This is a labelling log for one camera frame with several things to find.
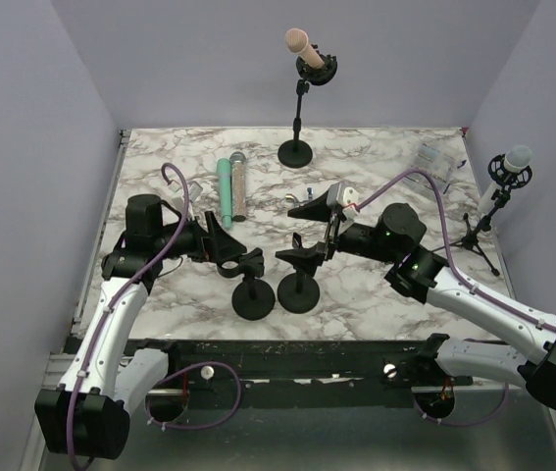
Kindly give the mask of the black clip microphone stand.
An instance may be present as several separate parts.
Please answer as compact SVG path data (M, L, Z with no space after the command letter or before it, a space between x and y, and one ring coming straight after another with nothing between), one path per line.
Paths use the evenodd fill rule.
M293 234L291 244L291 248L305 248L298 233ZM303 314L318 304L321 292L315 274L319 267L292 266L294 272L281 279L278 284L278 301L286 311Z

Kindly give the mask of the black ring-clip microphone stand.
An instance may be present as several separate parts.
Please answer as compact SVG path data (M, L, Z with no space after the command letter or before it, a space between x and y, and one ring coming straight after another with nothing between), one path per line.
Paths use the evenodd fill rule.
M263 250L255 248L236 260L217 266L218 273L226 279L242 276L242 281L232 293L231 305L234 312L247 321L259 321L267 317L275 307L274 290L262 279L264 262Z

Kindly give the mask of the mint green microphone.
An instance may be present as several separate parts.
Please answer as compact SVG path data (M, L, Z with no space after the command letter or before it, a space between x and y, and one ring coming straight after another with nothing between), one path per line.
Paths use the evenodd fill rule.
M229 159L222 158L218 160L217 176L222 225L228 230L232 227L231 164Z

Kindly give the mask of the glitter microphone silver mesh head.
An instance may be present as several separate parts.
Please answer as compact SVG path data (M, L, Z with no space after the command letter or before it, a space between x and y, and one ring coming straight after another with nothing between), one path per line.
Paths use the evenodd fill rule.
M229 157L231 169L231 193L232 193L232 219L235 222L243 222L247 217L246 208L246 157L236 151Z

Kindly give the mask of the pink microphone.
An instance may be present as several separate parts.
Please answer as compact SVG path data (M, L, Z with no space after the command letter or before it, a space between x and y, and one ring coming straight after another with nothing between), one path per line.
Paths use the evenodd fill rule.
M319 70L325 66L324 59L312 46L307 32L303 29L289 29L284 39L288 50L296 54L310 68Z

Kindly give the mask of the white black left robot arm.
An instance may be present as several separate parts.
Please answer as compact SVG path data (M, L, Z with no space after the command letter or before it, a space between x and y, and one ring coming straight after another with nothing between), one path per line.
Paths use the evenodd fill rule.
M147 348L126 367L121 365L131 328L164 260L186 256L221 266L247 251L211 211L202 227L188 217L184 204L177 210L177 222L164 224L167 205L156 194L138 194L127 202L126 229L103 260L99 302L75 359L58 385L41 390L35 401L35 415L52 452L118 458L131 415L149 390L179 380L179 361L159 349Z

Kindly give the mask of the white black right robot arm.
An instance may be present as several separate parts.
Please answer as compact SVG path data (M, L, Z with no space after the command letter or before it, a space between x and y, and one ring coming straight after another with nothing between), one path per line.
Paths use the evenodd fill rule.
M305 248L300 235L278 259L308 277L335 252L389 265L385 280L399 294L456 314L499 338L477 345L444 337L436 350L419 355L415 372L434 385L450 376L472 376L525 389L556 410L556 314L529 307L458 270L449 256L422 246L426 233L407 203L384 208L374 226L358 224L354 189L333 185L320 197L288 210L293 219L326 224L323 241Z

